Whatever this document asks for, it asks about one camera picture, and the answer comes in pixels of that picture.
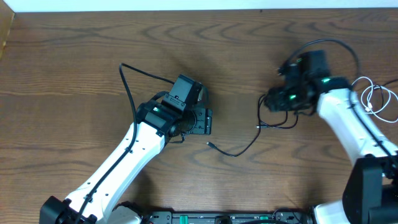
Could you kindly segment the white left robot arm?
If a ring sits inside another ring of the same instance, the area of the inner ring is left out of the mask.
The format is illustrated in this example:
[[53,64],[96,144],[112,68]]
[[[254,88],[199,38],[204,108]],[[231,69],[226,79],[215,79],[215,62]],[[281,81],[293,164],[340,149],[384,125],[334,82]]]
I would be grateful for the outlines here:
[[96,172],[64,200],[51,196],[40,209],[40,223],[142,223],[144,217],[119,199],[147,163],[174,137],[211,133],[208,90],[179,75],[134,112],[124,139]]

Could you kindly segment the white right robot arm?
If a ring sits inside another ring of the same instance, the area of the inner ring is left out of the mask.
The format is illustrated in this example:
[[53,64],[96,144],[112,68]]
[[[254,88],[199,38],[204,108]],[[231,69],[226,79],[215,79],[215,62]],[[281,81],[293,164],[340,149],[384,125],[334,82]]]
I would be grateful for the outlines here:
[[397,223],[397,146],[358,104],[346,78],[330,73],[324,51],[287,59],[279,68],[283,86],[271,88],[272,112],[310,109],[333,130],[353,169],[340,200],[314,206],[314,223]]

